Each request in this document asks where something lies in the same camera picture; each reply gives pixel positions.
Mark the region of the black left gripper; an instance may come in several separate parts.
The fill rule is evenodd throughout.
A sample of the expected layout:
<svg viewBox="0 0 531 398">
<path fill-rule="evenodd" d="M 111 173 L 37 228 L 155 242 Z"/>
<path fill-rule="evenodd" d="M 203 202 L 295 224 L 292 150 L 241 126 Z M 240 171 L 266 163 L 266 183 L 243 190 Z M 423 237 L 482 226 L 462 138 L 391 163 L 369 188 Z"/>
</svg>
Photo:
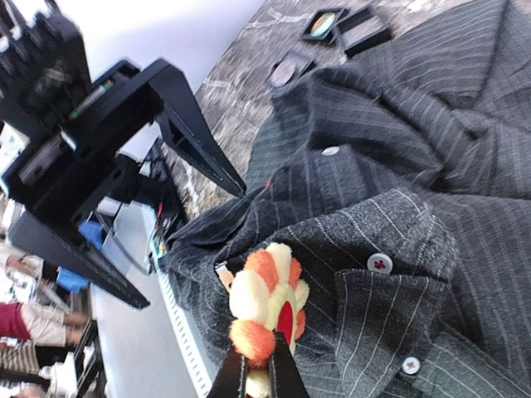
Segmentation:
<svg viewBox="0 0 531 398">
<path fill-rule="evenodd" d="M 122 61 L 90 79 L 83 39 L 59 11 L 28 22 L 1 13 L 1 118 L 29 144 L 3 174 L 23 205 L 7 238 L 137 309 L 150 302 L 79 231 L 104 197 L 160 208 L 160 182 L 120 149 L 154 120 L 163 141 L 232 195 L 246 184 L 214 139 L 185 75 L 164 59 L 144 70 Z"/>
</svg>

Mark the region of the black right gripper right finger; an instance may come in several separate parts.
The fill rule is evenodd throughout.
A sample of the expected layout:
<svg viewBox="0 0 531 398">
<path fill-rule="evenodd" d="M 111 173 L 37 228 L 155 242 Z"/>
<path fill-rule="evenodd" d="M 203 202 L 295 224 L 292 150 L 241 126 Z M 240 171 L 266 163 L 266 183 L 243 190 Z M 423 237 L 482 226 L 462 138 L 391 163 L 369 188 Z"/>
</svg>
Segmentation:
<svg viewBox="0 0 531 398">
<path fill-rule="evenodd" d="M 275 350 L 269 358 L 270 396 L 272 398 L 309 398 L 289 345 L 282 332 L 275 332 Z"/>
</svg>

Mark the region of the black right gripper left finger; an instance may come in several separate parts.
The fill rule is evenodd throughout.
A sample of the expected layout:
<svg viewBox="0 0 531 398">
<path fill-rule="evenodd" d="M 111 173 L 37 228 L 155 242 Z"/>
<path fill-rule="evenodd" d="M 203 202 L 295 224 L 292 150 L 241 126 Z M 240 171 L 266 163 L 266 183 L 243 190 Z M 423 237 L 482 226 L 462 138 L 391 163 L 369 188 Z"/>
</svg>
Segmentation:
<svg viewBox="0 0 531 398">
<path fill-rule="evenodd" d="M 248 359 L 230 347 L 209 391 L 209 398 L 246 398 Z"/>
</svg>

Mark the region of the dark pinstriped garment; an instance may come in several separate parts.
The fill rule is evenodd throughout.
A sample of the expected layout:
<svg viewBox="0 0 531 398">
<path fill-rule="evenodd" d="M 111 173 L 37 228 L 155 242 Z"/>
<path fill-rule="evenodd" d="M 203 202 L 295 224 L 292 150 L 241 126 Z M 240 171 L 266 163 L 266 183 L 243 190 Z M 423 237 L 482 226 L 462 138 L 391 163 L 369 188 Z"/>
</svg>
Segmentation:
<svg viewBox="0 0 531 398">
<path fill-rule="evenodd" d="M 213 364 L 232 321 L 216 266 L 278 242 L 309 285 L 311 396 L 529 396 L 529 17 L 468 2 L 272 103 L 249 192 L 163 261 Z"/>
</svg>

